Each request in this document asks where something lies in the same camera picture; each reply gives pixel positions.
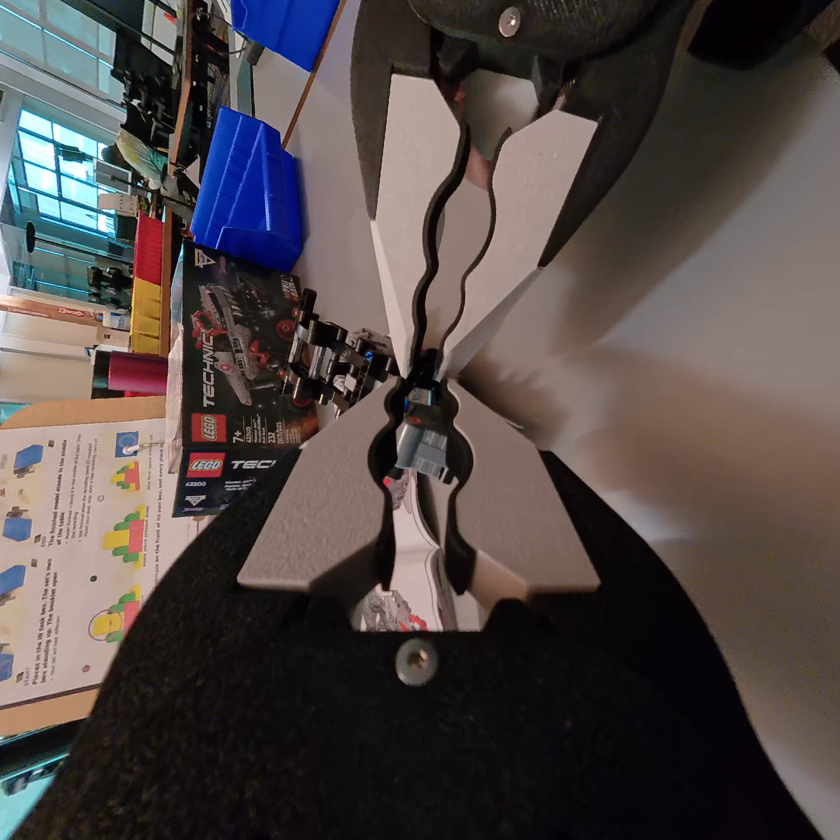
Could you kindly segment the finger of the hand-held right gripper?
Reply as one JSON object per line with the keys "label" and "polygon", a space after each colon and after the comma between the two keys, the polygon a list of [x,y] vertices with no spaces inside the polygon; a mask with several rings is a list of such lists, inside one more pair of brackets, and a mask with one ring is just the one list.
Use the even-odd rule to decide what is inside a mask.
{"label": "finger of the hand-held right gripper", "polygon": [[387,106],[371,232],[395,363],[410,377],[438,272],[438,223],[465,176],[469,127],[430,78],[393,75]]}
{"label": "finger of the hand-held right gripper", "polygon": [[438,369],[454,379],[496,334],[541,272],[549,243],[598,122],[552,110],[500,142],[491,173],[491,225],[462,279],[462,308]]}

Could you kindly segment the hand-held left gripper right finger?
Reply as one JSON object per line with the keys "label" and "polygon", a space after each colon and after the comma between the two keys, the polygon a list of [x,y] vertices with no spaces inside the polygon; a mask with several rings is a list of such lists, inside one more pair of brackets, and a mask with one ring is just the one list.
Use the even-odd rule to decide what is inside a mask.
{"label": "hand-held left gripper right finger", "polygon": [[460,384],[445,388],[445,569],[487,612],[501,601],[595,592],[601,583],[534,443]]}

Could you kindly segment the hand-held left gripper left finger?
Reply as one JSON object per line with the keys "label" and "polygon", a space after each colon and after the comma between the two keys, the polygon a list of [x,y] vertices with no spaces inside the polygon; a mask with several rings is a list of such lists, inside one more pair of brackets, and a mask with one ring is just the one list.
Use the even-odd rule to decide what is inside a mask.
{"label": "hand-held left gripper left finger", "polygon": [[393,501],[403,382],[389,380],[302,448],[238,573],[240,586],[328,597],[355,607],[391,587]]}

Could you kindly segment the black grey toy truck chassis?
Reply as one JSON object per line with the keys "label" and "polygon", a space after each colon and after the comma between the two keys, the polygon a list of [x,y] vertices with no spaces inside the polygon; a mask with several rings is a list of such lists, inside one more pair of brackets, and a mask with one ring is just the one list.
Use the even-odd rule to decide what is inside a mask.
{"label": "black grey toy truck chassis", "polygon": [[[320,318],[317,292],[304,288],[294,311],[294,332],[285,370],[285,392],[295,401],[330,406],[336,417],[363,398],[390,384],[399,375],[392,340],[383,333],[349,331]],[[435,406],[406,407],[397,412],[395,457],[387,478],[400,478],[406,470],[450,485],[456,477],[447,461],[449,428],[443,385]]]}

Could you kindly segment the person's right forearm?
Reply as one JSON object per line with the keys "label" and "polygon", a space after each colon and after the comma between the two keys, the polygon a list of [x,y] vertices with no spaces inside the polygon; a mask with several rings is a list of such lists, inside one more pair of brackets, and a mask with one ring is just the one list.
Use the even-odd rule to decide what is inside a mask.
{"label": "person's right forearm", "polygon": [[750,70],[800,37],[839,70],[839,2],[709,2],[688,52],[718,67]]}

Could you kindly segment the grey desk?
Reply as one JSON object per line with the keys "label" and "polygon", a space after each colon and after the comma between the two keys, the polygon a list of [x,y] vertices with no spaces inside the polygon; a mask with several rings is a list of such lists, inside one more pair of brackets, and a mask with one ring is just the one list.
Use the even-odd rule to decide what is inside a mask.
{"label": "grey desk", "polygon": [[838,838],[838,74],[686,56],[622,179],[460,381],[679,578]]}

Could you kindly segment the open instruction booklet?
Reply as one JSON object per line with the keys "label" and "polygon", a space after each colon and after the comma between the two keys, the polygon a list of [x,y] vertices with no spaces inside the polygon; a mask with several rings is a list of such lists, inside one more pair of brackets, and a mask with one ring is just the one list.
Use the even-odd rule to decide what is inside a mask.
{"label": "open instruction booklet", "polygon": [[395,563],[388,587],[377,585],[360,604],[364,632],[425,633],[458,629],[455,595],[438,541],[424,520],[417,473],[386,478],[392,496]]}

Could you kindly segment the small blue storage bin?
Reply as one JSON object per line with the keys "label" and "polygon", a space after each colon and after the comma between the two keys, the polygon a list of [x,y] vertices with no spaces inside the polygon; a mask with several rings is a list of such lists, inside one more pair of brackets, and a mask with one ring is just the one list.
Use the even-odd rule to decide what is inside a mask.
{"label": "small blue storage bin", "polygon": [[303,250],[298,167],[276,129],[220,108],[191,231],[196,245],[291,273]]}

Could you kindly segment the black toy set box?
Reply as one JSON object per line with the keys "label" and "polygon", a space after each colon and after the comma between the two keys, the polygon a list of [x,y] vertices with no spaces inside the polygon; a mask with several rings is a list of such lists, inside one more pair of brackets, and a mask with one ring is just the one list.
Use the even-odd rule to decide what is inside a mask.
{"label": "black toy set box", "polygon": [[188,239],[173,278],[167,382],[176,518],[229,508],[319,431],[310,398],[286,390],[301,299],[297,276]]}

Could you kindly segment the large blue storage bin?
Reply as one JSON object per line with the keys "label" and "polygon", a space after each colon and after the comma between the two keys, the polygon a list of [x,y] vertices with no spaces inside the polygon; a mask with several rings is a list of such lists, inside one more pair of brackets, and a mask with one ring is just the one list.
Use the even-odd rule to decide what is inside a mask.
{"label": "large blue storage bin", "polygon": [[338,1],[231,1],[233,28],[297,67],[311,71]]}

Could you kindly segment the maroon tumbler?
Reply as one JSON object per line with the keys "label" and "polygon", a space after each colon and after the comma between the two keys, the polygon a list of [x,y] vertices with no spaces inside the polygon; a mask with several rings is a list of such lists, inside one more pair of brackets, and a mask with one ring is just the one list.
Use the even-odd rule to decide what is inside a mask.
{"label": "maroon tumbler", "polygon": [[92,356],[91,399],[165,396],[165,357],[97,347]]}

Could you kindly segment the yellow storage bin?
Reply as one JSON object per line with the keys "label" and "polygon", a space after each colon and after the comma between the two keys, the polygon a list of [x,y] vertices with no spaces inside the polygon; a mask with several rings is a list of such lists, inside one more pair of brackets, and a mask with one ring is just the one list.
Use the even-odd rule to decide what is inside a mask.
{"label": "yellow storage bin", "polygon": [[161,287],[139,277],[133,280],[129,347],[133,353],[161,353]]}

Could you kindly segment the red storage bin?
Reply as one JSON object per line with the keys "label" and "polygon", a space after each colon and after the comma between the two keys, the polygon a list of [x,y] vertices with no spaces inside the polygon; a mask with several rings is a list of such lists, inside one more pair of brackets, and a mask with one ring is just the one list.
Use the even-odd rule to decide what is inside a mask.
{"label": "red storage bin", "polygon": [[164,223],[140,213],[137,218],[133,248],[133,275],[155,286],[161,284],[164,246]]}

